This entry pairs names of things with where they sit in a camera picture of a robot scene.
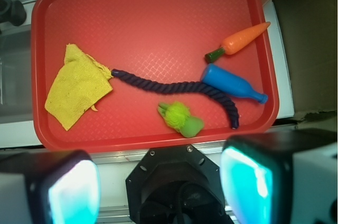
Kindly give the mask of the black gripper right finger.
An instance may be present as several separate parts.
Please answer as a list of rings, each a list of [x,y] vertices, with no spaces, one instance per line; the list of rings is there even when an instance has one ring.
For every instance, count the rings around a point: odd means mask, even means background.
[[[232,136],[221,153],[220,179],[240,223],[337,223],[337,133]]]

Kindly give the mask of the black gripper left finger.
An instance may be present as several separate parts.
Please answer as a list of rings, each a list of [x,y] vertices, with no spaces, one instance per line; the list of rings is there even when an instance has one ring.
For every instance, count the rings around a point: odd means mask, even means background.
[[[95,223],[100,198],[85,151],[1,155],[1,223]]]

